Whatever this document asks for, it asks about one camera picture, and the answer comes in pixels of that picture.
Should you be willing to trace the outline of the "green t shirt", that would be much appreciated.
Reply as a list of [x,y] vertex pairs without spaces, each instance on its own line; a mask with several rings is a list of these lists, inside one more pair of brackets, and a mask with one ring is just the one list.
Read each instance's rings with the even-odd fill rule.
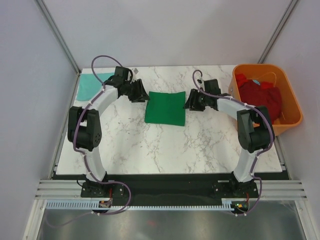
[[144,122],[184,127],[186,124],[186,92],[149,92]]

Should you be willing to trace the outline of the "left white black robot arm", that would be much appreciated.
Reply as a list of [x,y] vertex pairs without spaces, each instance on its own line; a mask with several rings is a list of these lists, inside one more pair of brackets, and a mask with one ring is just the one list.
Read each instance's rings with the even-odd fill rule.
[[150,100],[142,80],[133,80],[133,76],[131,69],[117,66],[114,74],[102,82],[101,89],[85,106],[72,106],[68,112],[67,138],[73,150],[83,156],[86,179],[94,182],[92,191],[99,197],[110,191],[109,183],[104,181],[107,172],[99,150],[103,136],[102,113],[121,96],[126,96],[132,103]]

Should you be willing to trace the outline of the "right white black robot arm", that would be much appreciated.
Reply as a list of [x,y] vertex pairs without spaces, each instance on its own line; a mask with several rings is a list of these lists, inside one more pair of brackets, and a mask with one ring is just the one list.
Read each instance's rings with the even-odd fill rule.
[[243,103],[231,95],[221,93],[218,80],[206,80],[204,88],[195,84],[190,90],[184,104],[185,109],[203,112],[210,107],[223,112],[236,120],[237,138],[241,153],[229,181],[229,191],[235,197],[242,196],[248,189],[254,187],[254,171],[259,156],[268,151],[275,138],[267,107],[253,106]]

